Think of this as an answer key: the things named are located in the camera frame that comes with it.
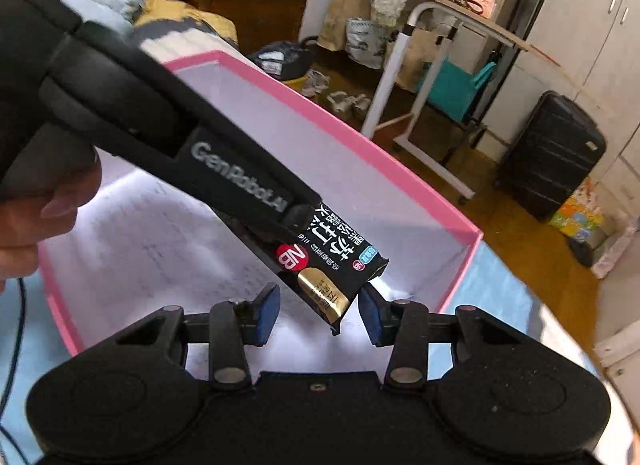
human hand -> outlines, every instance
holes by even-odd
[[[0,293],[6,279],[25,277],[38,269],[37,243],[70,231],[78,207],[95,196],[101,180],[98,159],[89,171],[69,178],[53,195],[0,204]]]

fingernail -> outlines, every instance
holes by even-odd
[[[76,205],[76,196],[73,194],[57,194],[47,203],[40,211],[40,217],[43,219],[59,218],[73,212],[78,206]]]

white rolling table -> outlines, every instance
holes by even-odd
[[[447,37],[442,37],[442,42],[437,51],[436,57],[431,64],[426,80],[422,84],[420,92],[416,96],[411,112],[380,124],[382,112],[386,107],[389,95],[391,94],[391,90],[393,89],[396,82],[396,77],[404,60],[406,48],[409,44],[409,41],[411,40],[411,35],[413,34],[415,26],[418,23],[418,19],[427,10],[434,10],[436,8],[448,13],[449,15],[455,16],[456,21],[452,26],[449,35]],[[410,118],[411,121],[409,122],[409,125],[406,128],[405,132],[397,138],[394,138],[394,141],[398,145],[406,149],[408,152],[410,152],[412,155],[414,155],[421,162],[423,162],[423,164],[428,166],[433,172],[443,178],[443,180],[447,181],[453,188],[459,191],[464,198],[471,199],[475,196],[475,192],[472,189],[470,189],[467,185],[460,181],[459,178],[451,174],[446,169],[446,167],[442,166],[435,159],[431,158],[431,156],[411,143],[411,141],[409,140],[409,137],[414,130],[415,124],[417,123],[418,118],[420,117],[420,114],[424,109],[424,105],[427,102],[429,93],[431,92],[436,78],[440,73],[440,69],[442,68],[447,54],[449,53],[453,38],[458,31],[458,26],[460,26],[461,24],[464,24],[465,26],[478,31],[481,34],[493,37],[510,48],[515,47],[519,50],[524,51],[531,50],[537,52],[542,58],[545,58],[545,60],[550,60],[546,55],[542,54],[536,48],[532,47],[519,37],[516,37],[509,31],[501,28],[488,19],[482,18],[470,12],[469,10],[462,8],[461,6],[453,4],[448,0],[429,0],[416,6],[409,17],[407,24],[404,26],[404,29],[398,35],[396,46],[394,47],[393,53],[391,54],[391,57],[389,57],[388,63],[386,64],[385,72],[383,73],[382,79],[380,80],[378,89],[376,90],[376,95],[374,96],[371,103],[369,113],[360,131],[367,138],[373,138],[373,135],[377,130],[380,130],[383,127],[388,127],[389,125],[397,124],[402,120]]]

gold label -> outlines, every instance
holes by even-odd
[[[349,299],[332,283],[322,270],[305,268],[298,274],[298,284],[329,320],[337,321],[349,307]]]

colorful box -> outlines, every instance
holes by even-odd
[[[586,241],[604,221],[602,209],[587,179],[554,214],[549,223],[565,236]]]

